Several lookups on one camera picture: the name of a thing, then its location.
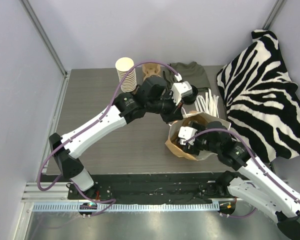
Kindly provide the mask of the brown paper bag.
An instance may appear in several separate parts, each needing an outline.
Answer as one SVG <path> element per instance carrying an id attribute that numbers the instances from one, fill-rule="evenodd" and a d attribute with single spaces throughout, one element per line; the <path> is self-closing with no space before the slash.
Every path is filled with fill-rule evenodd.
<path id="1" fill-rule="evenodd" d="M 168 138 L 165 142 L 165 146 L 170 150 L 170 152 L 178 158 L 185 158 L 192 161 L 203 161 L 208 159 L 211 156 L 216 156 L 216 153 L 213 153 L 208 150 L 200 151 L 199 155 L 193 155 L 190 153 L 184 152 L 179 145 L 177 144 L 177 137 L 181 127 L 186 127 L 189 125 L 190 121 L 195 121 L 199 124 L 206 126 L 210 122 L 218 121 L 220 122 L 227 130 L 230 130 L 231 123 L 227 120 L 209 115 L 204 112 L 190 111 L 186 114 L 186 117 L 182 120 L 175 120 L 169 123 L 169 132 Z"/>

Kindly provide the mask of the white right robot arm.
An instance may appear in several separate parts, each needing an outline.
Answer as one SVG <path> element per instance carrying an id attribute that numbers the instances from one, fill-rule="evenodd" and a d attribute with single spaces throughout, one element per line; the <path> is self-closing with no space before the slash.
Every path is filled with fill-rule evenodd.
<path id="1" fill-rule="evenodd" d="M 287 238 L 300 240 L 300 193 L 273 173 L 238 134 L 213 121 L 182 126 L 178 138 L 185 152 L 212 152 L 235 171 L 218 178 L 215 190 L 220 197 L 246 201 L 271 218 Z"/>

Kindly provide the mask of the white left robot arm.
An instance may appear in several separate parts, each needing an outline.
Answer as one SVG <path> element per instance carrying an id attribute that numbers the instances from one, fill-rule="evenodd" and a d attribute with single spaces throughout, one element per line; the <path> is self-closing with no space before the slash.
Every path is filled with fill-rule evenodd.
<path id="1" fill-rule="evenodd" d="M 159 76 L 148 77 L 134 93 L 116 96 L 100 114 L 77 129 L 49 137 L 50 149 L 61 175 L 72 181 L 83 198 L 90 200 L 97 193 L 97 184 L 81 163 L 79 157 L 94 143 L 114 130 L 124 127 L 146 113 L 159 114 L 165 123 L 182 120 L 183 97 L 192 93 L 192 87 L 179 81 L 167 87 Z"/>

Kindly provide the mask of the stack of black lids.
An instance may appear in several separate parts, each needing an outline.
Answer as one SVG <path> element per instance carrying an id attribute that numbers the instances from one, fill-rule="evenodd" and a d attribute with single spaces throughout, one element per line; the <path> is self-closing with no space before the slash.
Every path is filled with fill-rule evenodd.
<path id="1" fill-rule="evenodd" d="M 182 98 L 185 105 L 192 105 L 196 101 L 198 95 L 198 89 L 192 84 L 190 86 L 192 88 L 192 93 Z"/>

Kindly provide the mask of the white wrapped straws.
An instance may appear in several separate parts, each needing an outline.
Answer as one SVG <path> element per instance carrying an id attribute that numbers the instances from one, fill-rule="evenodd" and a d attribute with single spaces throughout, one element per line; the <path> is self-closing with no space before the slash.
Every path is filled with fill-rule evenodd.
<path id="1" fill-rule="evenodd" d="M 213 117 L 219 117 L 219 96 L 212 93 L 208 87 L 198 89 L 194 105 L 198 112 L 206 113 Z"/>

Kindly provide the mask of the olive green cloth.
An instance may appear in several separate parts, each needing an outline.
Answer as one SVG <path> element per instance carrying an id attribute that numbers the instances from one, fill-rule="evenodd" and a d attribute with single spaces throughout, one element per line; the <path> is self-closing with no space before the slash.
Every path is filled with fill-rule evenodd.
<path id="1" fill-rule="evenodd" d="M 204 89 L 210 89 L 211 85 L 208 79 L 208 75 L 204 67 L 195 61 L 190 63 L 169 63 L 174 70 L 176 70 L 184 81 L 188 81 L 191 85 L 195 86 L 199 92 Z M 162 77 L 166 82 L 166 90 L 170 89 L 172 84 L 175 83 L 174 72 L 169 68 L 165 68 L 162 72 Z"/>

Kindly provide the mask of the stack of pulp cup carriers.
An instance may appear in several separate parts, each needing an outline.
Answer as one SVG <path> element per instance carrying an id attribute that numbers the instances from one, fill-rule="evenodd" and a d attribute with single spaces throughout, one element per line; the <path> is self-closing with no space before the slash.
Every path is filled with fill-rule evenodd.
<path id="1" fill-rule="evenodd" d="M 145 63 L 142 65 L 142 72 L 144 74 L 143 81 L 151 76 L 161 76 L 161 65 L 157 63 Z"/>

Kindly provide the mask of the stack of white paper cups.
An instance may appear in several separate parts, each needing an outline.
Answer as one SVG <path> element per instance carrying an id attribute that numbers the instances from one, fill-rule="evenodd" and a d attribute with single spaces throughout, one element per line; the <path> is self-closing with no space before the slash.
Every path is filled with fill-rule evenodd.
<path id="1" fill-rule="evenodd" d="M 120 86 L 124 93 L 133 92 L 137 87 L 136 70 L 132 69 L 134 65 L 134 61 L 129 57 L 121 57 L 115 63 L 119 81 L 121 82 L 125 77 Z"/>

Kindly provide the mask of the zebra print blanket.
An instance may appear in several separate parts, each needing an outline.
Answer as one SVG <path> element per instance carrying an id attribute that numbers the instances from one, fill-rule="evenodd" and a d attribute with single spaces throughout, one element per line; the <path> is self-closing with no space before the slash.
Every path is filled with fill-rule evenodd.
<path id="1" fill-rule="evenodd" d="M 300 99 L 277 36 L 256 29 L 251 44 L 216 75 L 232 130 L 264 162 L 300 156 Z"/>

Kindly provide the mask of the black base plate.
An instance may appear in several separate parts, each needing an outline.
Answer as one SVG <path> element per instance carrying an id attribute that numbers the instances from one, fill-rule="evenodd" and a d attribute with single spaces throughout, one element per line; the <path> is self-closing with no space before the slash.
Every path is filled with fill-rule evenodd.
<path id="1" fill-rule="evenodd" d="M 217 184 L 221 173 L 156 173 L 93 175 L 96 187 L 85 193 L 93 200 L 115 199 L 123 205 L 207 204 L 232 195 Z"/>

